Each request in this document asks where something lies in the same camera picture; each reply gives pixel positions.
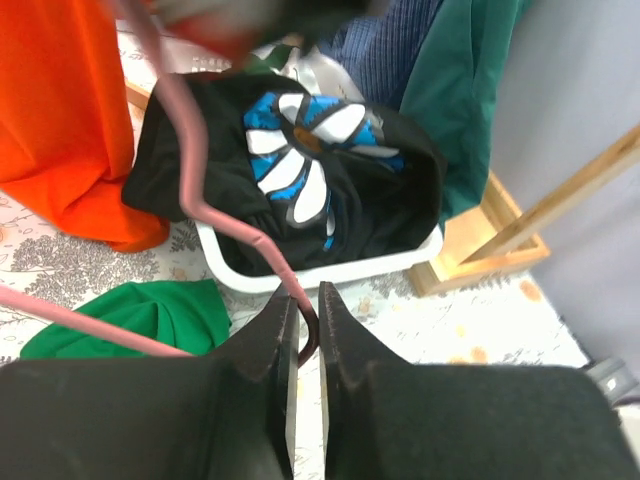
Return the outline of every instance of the pink hanger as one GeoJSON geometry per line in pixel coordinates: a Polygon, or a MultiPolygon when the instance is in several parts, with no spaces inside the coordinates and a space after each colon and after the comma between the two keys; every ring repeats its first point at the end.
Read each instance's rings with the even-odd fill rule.
{"type": "MultiPolygon", "coordinates": [[[[298,356],[303,365],[318,346],[318,316],[309,297],[298,283],[293,270],[273,240],[264,232],[210,207],[202,196],[208,151],[204,119],[191,92],[179,75],[168,75],[158,29],[145,7],[136,0],[109,0],[112,7],[129,23],[149,57],[158,83],[158,98],[174,125],[180,143],[180,205],[190,217],[213,226],[217,231],[253,246],[280,277],[289,294],[298,301],[309,328],[309,339],[298,356]]],[[[190,355],[169,345],[124,330],[95,318],[72,312],[11,288],[0,286],[0,304],[22,310],[83,333],[138,350],[149,355],[190,355]]]]}

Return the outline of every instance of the wall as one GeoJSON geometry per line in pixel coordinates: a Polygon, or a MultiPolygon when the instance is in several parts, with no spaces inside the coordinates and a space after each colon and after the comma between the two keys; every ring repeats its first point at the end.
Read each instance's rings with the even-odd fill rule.
{"type": "MultiPolygon", "coordinates": [[[[530,207],[640,122],[640,1],[535,0],[498,94],[492,166],[530,207]]],[[[534,276],[588,352],[640,377],[640,166],[542,231],[534,276]]]]}

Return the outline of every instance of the orange garment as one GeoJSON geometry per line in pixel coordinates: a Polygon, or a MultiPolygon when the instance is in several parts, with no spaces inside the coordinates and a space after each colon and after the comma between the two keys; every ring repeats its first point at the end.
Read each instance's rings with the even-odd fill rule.
{"type": "Polygon", "coordinates": [[[0,13],[0,189],[71,235],[135,252],[168,223],[125,206],[133,132],[115,22],[100,0],[0,13]]]}

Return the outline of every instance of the wooden frame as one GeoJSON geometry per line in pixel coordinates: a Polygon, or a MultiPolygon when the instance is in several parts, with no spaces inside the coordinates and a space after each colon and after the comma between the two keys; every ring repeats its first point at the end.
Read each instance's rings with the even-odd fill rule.
{"type": "Polygon", "coordinates": [[[440,293],[530,268],[551,253],[535,232],[639,162],[640,125],[525,213],[490,174],[480,206],[447,222],[440,255],[409,271],[417,293],[440,293]]]}

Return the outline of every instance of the hanging clothes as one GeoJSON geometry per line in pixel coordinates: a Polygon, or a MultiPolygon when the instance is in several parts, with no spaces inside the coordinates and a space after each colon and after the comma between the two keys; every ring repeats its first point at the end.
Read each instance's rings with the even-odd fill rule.
{"type": "MultiPolygon", "coordinates": [[[[413,250],[433,231],[446,162],[413,121],[274,74],[185,78],[210,139],[205,201],[271,236],[293,269],[413,250]]],[[[152,92],[123,201],[183,220],[179,175],[176,132],[152,92]]],[[[253,247],[218,240],[235,271],[271,273],[253,247]]]]}
{"type": "Polygon", "coordinates": [[[420,46],[443,0],[393,0],[381,17],[360,17],[320,42],[370,102],[400,108],[420,46]]]}
{"type": "Polygon", "coordinates": [[[513,29],[531,0],[445,0],[402,99],[449,162],[441,221],[480,204],[513,29]]]}
{"type": "MultiPolygon", "coordinates": [[[[125,283],[76,311],[194,355],[229,338],[229,315],[213,280],[125,283]]],[[[142,355],[58,324],[40,331],[20,352],[22,359],[142,355]]]]}
{"type": "Polygon", "coordinates": [[[167,222],[120,200],[133,132],[103,2],[5,2],[0,31],[0,189],[120,252],[164,242],[167,222]]]}

